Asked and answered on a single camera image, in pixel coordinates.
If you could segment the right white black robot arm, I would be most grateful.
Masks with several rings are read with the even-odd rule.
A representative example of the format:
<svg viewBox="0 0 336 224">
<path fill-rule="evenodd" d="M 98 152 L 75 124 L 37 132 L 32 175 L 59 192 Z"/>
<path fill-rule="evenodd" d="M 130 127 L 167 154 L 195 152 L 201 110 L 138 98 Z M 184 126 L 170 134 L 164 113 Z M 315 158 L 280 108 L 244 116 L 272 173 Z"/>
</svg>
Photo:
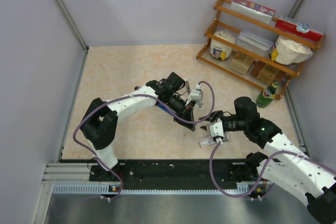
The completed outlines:
<svg viewBox="0 0 336 224">
<path fill-rule="evenodd" d="M 266 179 L 301 201 L 319 223 L 335 223 L 335 170 L 312 160 L 282 130 L 260 117 L 248 97 L 234 101 L 235 114 L 215 111 L 202 117 L 202 128 L 222 144 L 227 132 L 242 131 L 263 152 L 245 159 L 245 174 L 252 180 Z"/>
</svg>

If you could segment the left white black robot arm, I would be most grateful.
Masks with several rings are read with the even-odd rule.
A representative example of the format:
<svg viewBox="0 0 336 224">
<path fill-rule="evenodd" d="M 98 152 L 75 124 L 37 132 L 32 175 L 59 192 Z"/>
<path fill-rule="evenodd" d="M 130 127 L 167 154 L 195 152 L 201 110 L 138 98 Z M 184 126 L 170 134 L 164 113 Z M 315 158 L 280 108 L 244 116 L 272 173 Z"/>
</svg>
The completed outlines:
<svg viewBox="0 0 336 224">
<path fill-rule="evenodd" d="M 168 111 L 179 125 L 195 131 L 193 109 L 195 102 L 185 102 L 177 92 L 185 87 L 185 81 L 175 72 L 166 79 L 152 80 L 128 95 L 115 100 L 94 99 L 85 113 L 80 130 L 90 142 L 99 159 L 101 174 L 107 180 L 114 180 L 119 174 L 118 159 L 112 142 L 118 123 L 127 116 L 142 109 L 156 105 L 166 105 Z"/>
</svg>

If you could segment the small white stapler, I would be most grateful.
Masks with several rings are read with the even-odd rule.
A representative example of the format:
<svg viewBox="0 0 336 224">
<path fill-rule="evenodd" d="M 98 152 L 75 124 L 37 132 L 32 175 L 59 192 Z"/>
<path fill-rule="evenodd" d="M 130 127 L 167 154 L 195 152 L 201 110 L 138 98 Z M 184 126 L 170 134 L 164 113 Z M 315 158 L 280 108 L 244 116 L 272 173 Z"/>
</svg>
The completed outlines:
<svg viewBox="0 0 336 224">
<path fill-rule="evenodd" d="M 185 87 L 186 87 L 186 90 L 187 90 L 187 94 L 188 94 L 188 96 L 189 96 L 189 93 L 190 93 L 190 91 L 192 90 L 192 88 L 190 87 L 190 83 L 189 83 L 188 80 L 185 80 Z M 201 89 L 201 85 L 200 85 L 200 84 L 197 84 L 197 85 L 195 86 L 194 89 Z M 187 97 L 186 105 L 188 105 L 188 104 L 191 103 L 191 102 L 195 102 L 195 106 L 196 106 L 199 110 L 202 109 L 202 108 L 204 107 L 202 101 L 190 101 L 190 100 L 188 99 L 188 97 Z"/>
</svg>

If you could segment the red white staple box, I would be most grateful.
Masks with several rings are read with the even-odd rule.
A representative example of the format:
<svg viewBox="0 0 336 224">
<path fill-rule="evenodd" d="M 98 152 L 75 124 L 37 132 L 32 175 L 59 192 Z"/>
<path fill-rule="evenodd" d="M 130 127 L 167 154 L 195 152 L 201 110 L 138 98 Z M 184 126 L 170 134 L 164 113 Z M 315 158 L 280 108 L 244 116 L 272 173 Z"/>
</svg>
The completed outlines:
<svg viewBox="0 0 336 224">
<path fill-rule="evenodd" d="M 225 133 L 223 137 L 221 136 L 216 136 L 216 137 L 212 137 L 212 136 L 208 136 L 206 138 L 200 139 L 198 142 L 200 144 L 201 148 L 204 147 L 208 147 L 214 144 L 223 144 L 225 142 L 229 142 L 230 141 L 230 137 L 228 133 Z"/>
</svg>

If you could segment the blue metal stapler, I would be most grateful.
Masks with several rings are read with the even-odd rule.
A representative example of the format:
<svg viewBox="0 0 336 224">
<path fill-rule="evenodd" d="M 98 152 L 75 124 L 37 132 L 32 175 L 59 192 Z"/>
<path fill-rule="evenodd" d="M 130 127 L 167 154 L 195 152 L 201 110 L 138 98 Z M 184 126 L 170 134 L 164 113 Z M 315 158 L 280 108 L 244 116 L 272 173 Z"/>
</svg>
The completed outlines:
<svg viewBox="0 0 336 224">
<path fill-rule="evenodd" d="M 135 86 L 134 89 L 135 90 L 138 90 L 140 89 L 141 87 L 140 86 Z M 173 116 L 175 113 L 171 113 L 165 106 L 161 105 L 160 103 L 157 103 L 156 106 L 158 108 L 160 108 L 161 110 L 163 110 L 164 112 L 168 113 L 169 115 Z"/>
</svg>

